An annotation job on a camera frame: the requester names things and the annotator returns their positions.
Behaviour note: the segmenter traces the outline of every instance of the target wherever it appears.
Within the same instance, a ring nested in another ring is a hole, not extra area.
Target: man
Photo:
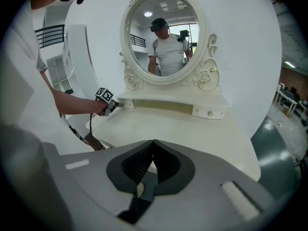
[[[8,27],[1,46],[1,122],[34,133],[55,144],[60,154],[93,151],[62,122],[61,114],[101,113],[103,101],[81,99],[53,89],[39,57],[31,9],[55,0],[27,0]]]
[[[152,25],[157,25],[155,35],[158,37],[153,42],[153,47],[149,49],[149,66],[148,71],[155,73],[156,57],[159,60],[161,76],[169,76],[177,73],[183,67],[183,60],[185,53],[186,57],[192,57],[192,52],[189,50],[188,41],[178,41],[178,35],[170,33],[169,25],[163,18],[155,19]]]

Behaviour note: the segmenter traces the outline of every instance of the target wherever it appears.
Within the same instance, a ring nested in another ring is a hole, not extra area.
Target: ceiling light
[[[294,65],[292,65],[291,63],[289,63],[289,62],[285,62],[286,64],[288,64],[290,67],[292,67],[292,68],[296,68]]]
[[[146,12],[146,13],[144,14],[144,16],[145,16],[145,17],[150,17],[150,16],[152,16],[152,13],[151,13],[151,12]]]

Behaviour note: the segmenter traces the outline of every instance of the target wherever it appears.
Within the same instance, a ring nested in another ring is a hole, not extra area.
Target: black railing
[[[133,34],[130,35],[130,43],[133,45],[145,47],[145,39],[135,36]]]
[[[64,24],[44,27],[35,31],[39,48],[44,48],[52,44],[64,42]]]

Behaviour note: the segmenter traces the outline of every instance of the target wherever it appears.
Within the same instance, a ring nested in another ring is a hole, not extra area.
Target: ornate mirror frame
[[[122,17],[120,28],[120,41],[122,60],[125,63],[125,84],[130,90],[139,90],[147,83],[166,86],[179,83],[182,86],[194,86],[202,91],[210,91],[217,87],[219,74],[215,63],[214,52],[216,50],[216,35],[208,34],[208,24],[204,11],[197,0],[183,0],[187,3],[195,14],[199,26],[198,46],[192,59],[179,72],[167,76],[159,77],[144,71],[136,62],[132,54],[130,44],[130,26],[134,11],[147,0],[131,0]]]

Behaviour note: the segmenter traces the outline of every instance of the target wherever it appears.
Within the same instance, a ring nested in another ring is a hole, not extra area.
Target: oval mirror
[[[147,0],[133,12],[130,48],[139,66],[153,75],[180,71],[193,57],[198,38],[196,17],[183,0]]]

